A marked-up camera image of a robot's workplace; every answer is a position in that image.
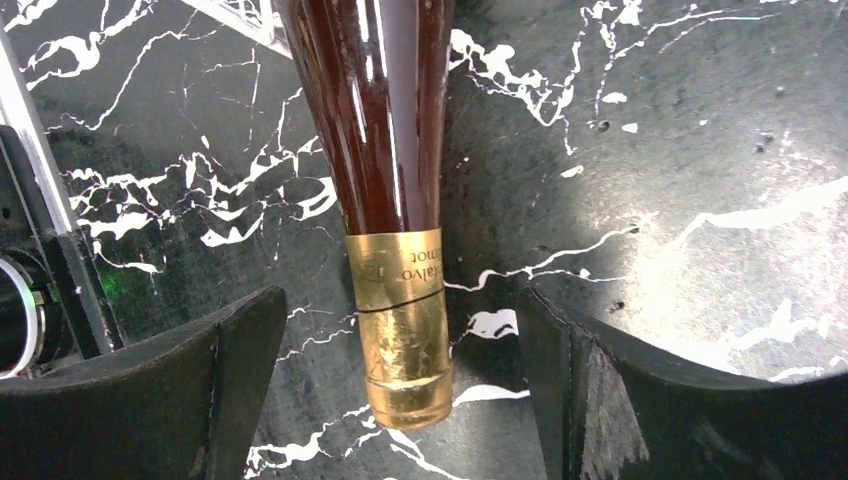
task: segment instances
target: marble pattern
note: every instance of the marble pattern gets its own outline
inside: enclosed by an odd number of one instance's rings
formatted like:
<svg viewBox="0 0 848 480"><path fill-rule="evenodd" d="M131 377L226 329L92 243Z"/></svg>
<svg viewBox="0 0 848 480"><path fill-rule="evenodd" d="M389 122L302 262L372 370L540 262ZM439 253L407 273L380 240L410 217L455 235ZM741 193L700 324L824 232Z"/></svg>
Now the marble pattern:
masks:
<svg viewBox="0 0 848 480"><path fill-rule="evenodd" d="M365 403L336 197L291 61L180 2L2 5L131 341L263 284L289 292L245 478L542 478L521 282L715 368L848 367L844 1L457 1L457 392L414 434Z"/></svg>

